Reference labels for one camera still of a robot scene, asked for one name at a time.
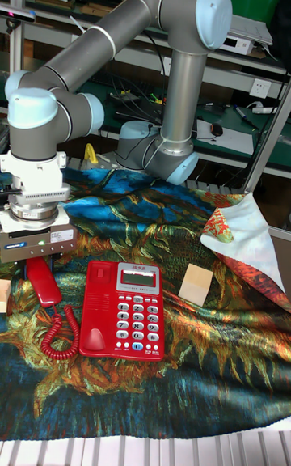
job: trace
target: wooden block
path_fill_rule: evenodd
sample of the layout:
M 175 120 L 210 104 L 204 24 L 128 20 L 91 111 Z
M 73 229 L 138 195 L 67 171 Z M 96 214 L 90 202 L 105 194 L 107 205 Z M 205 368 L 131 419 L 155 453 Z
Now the wooden block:
M 0 313 L 6 313 L 10 292 L 11 281 L 0 279 Z
M 190 301 L 190 303 L 203 306 L 212 277 L 213 272 L 210 270 L 189 263 L 179 291 L 179 297 Z

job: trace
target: robotic arm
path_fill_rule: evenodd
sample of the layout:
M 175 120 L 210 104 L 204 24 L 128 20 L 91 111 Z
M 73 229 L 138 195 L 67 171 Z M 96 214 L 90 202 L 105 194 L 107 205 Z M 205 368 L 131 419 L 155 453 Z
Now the robotic arm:
M 20 252 L 23 259 L 74 246 L 74 237 L 68 239 L 74 229 L 57 205 L 70 194 L 62 183 L 65 154 L 57 152 L 57 144 L 98 130 L 103 107 L 93 95 L 73 93 L 149 26 L 167 32 L 173 49 L 162 128 L 126 123 L 117 162 L 173 184 L 186 180 L 198 160 L 191 135 L 206 57 L 222 45 L 231 16 L 230 0 L 124 0 L 36 72 L 21 70 L 9 77 L 11 150 L 1 157 L 1 170 L 12 174 L 16 193 L 9 195 L 0 214 L 2 261 L 19 259 Z M 23 246 L 9 248 L 8 234 L 13 245 L 26 243 L 26 236 L 14 238 L 20 227 L 36 233 L 37 239 L 40 231 L 47 231 L 48 241 L 40 249 L 25 244 L 25 255 Z

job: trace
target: electronic equipment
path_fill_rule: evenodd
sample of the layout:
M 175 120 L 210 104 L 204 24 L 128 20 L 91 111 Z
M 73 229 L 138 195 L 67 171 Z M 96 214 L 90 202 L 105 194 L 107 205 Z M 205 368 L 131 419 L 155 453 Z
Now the electronic equipment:
M 79 351 L 94 357 L 162 360 L 164 322 L 158 266 L 90 261 Z
M 241 38 L 239 36 L 228 35 L 220 49 L 237 54 L 250 54 L 253 47 L 254 42 L 252 40 L 246 40 L 246 38 Z
M 214 137 L 220 137 L 223 134 L 223 128 L 218 123 L 213 123 L 210 126 L 210 131 Z
M 18 9 L 10 4 L 0 3 L 0 16 L 4 16 L 9 20 L 18 20 L 19 22 L 34 23 L 36 21 L 36 13 L 32 10 Z

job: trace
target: black wire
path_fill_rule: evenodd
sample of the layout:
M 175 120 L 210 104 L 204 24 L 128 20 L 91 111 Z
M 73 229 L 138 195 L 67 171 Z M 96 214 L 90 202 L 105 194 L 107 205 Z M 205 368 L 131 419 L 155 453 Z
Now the black wire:
M 138 147 L 138 145 L 141 144 L 142 141 L 144 141 L 145 139 L 147 139 L 147 138 L 150 136 L 150 131 L 151 131 L 151 129 L 152 129 L 153 126 L 154 126 L 153 123 L 150 123 L 150 124 L 148 125 L 148 130 L 149 130 L 148 134 L 147 134 L 143 139 L 140 139 L 140 140 L 137 142 L 137 144 L 136 144 L 131 150 L 129 150 L 129 152 L 128 152 L 128 154 L 126 155 L 125 158 L 124 158 L 122 155 L 120 155 L 119 153 L 117 153 L 117 151 L 115 151 L 114 153 L 115 153 L 118 157 L 120 157 L 121 159 L 127 160 L 127 159 L 129 158 L 130 154 L 133 152 L 133 150 L 135 150 L 135 149 Z
M 213 141 L 213 142 L 217 142 L 217 139 L 216 138 L 213 138 L 213 137 L 201 137 L 200 139 L 194 139 L 195 141 Z
M 115 81 L 114 81 L 113 76 L 114 76 L 114 74 L 111 74 L 112 86 L 113 86 L 113 88 L 114 88 L 114 90 L 115 90 L 116 95 L 118 95 L 118 96 L 120 97 L 121 103 L 123 103 L 123 105 L 126 106 L 126 108 L 127 108 L 128 110 L 130 110 L 130 112 L 133 112 L 133 113 L 135 113 L 135 114 L 137 115 L 137 112 L 136 112 L 135 110 L 133 110 L 133 108 L 131 108 L 131 107 L 128 105 L 128 103 L 122 99 L 121 94 L 119 94 L 118 90 L 116 89 L 116 84 L 115 84 Z M 142 112 L 143 115 L 147 118 L 147 120 L 149 120 L 149 118 L 150 118 L 150 119 L 152 119 L 153 121 L 156 121 L 156 119 L 155 119 L 154 116 L 151 116 L 151 115 L 148 114 L 145 110 L 142 110 L 141 108 L 139 108 L 139 107 L 134 103 L 134 101 L 131 100 L 131 102 L 134 104 L 135 107 L 138 108 L 138 110 L 141 110 L 141 112 Z
M 163 116 L 164 116 L 164 97 L 165 97 L 165 90 L 166 90 L 166 71 L 165 71 L 165 66 L 164 66 L 164 62 L 162 60 L 162 54 L 159 50 L 159 47 L 158 47 L 158 44 L 154 41 L 154 38 L 146 31 L 144 30 L 143 31 L 145 33 L 145 35 L 150 39 L 150 41 L 152 42 L 152 44 L 154 45 L 156 51 L 157 51 L 157 54 L 158 54 L 158 57 L 160 59 L 160 62 L 161 62 L 161 65 L 162 65 L 162 111 L 161 111 L 161 119 L 163 120 Z
M 108 71 L 108 73 L 111 74 L 114 78 L 119 78 L 120 77 L 118 74 L 115 74 L 114 72 L 111 72 L 110 70 Z M 136 88 L 140 92 L 140 94 L 143 95 L 144 98 L 150 103 L 150 106 L 153 107 L 152 101 L 149 100 L 149 98 L 145 94 L 145 92 L 140 87 L 138 87 L 136 83 L 133 83 L 130 79 L 125 78 L 125 77 L 123 77 L 122 79 L 123 79 L 123 81 L 126 81 L 127 83 L 130 83 L 130 85 L 133 88 Z
M 197 182 L 199 177 L 202 175 L 203 171 L 205 170 L 206 166 L 209 164 L 208 161 L 206 161 L 205 165 L 202 167 L 200 173 L 198 173 L 197 177 L 194 179 L 194 182 Z
M 131 103 L 133 103 L 133 105 L 135 106 L 135 108 L 137 108 L 137 110 L 140 110 L 141 113 L 143 113 L 147 119 L 148 119 L 148 118 L 154 119 L 154 121 L 156 121 L 156 124 L 159 124 L 159 125 L 160 125 L 161 123 L 160 123 L 160 121 L 159 121 L 156 117 L 152 116 L 150 113 L 148 113 L 148 112 L 146 112 L 145 110 L 143 110 L 141 107 L 138 106 L 138 104 L 136 104 L 136 103 L 129 97 L 128 92 L 125 90 L 124 84 L 122 83 L 122 78 L 119 76 L 118 79 L 119 79 L 120 85 L 121 85 L 121 87 L 122 87 L 122 89 L 123 89 L 123 91 L 124 91 L 124 95 L 127 95 L 129 101 L 130 101 Z M 128 106 L 127 102 L 123 101 L 123 103 L 126 105 L 127 108 L 129 108 L 129 110 L 131 110 L 133 113 L 136 113 L 135 110 L 133 110 L 133 108 L 130 108 L 130 107 Z

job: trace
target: printed fabric cloth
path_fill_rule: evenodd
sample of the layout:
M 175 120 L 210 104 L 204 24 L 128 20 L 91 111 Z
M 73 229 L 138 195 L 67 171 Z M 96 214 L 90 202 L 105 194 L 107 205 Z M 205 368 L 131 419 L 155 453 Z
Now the printed fabric cloth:
M 197 438 L 290 416 L 288 299 L 256 267 L 226 261 L 200 241 L 215 209 L 238 205 L 243 197 L 123 171 L 66 170 L 65 180 L 71 185 L 65 208 L 78 228 L 78 247 L 55 263 L 62 294 L 57 311 L 63 314 L 69 303 L 81 320 L 90 260 L 156 264 L 162 271 L 165 357 L 47 358 L 40 344 L 52 327 L 53 309 L 39 305 L 18 265 L 1 265 L 0 277 L 12 277 L 12 292 L 8 315 L 0 315 L 0 440 Z M 235 235 L 224 231 L 231 244 Z M 188 263 L 213 271 L 203 307 L 178 297 Z M 71 339 L 64 321 L 56 349 Z

